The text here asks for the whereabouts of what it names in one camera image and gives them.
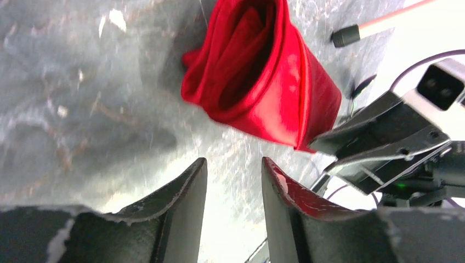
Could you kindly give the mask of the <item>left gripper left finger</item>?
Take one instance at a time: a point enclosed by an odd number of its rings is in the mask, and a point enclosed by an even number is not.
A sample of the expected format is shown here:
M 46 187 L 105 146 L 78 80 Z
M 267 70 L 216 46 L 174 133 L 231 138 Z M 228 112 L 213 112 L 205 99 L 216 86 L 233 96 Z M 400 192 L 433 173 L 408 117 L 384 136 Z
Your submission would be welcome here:
M 1 207 L 1 262 L 196 262 L 207 160 L 118 213 L 82 205 Z

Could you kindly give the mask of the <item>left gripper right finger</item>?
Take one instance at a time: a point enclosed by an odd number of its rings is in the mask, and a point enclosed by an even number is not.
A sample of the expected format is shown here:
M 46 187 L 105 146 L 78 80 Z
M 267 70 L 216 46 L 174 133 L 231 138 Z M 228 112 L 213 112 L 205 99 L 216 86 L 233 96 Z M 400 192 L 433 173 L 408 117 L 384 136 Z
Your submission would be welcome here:
M 262 159 L 272 262 L 464 262 L 464 211 L 334 204 Z

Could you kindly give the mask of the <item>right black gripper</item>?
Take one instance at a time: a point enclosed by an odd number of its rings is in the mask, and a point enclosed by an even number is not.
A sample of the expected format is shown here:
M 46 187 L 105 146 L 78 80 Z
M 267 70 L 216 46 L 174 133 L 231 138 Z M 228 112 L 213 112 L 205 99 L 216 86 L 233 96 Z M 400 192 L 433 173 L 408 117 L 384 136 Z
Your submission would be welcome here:
M 464 141 L 434 157 L 450 143 L 412 106 L 386 92 L 309 147 L 337 157 L 326 174 L 366 195 L 379 190 L 378 207 L 440 207 L 464 198 Z

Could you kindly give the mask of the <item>red cloth napkin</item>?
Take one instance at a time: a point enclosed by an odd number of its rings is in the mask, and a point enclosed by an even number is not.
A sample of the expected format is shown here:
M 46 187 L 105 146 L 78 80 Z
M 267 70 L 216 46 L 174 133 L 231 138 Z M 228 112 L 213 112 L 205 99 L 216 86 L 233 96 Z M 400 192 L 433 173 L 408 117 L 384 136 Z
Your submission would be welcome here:
M 182 60 L 182 98 L 218 123 L 305 152 L 335 123 L 341 92 L 286 1 L 218 1 L 202 47 Z

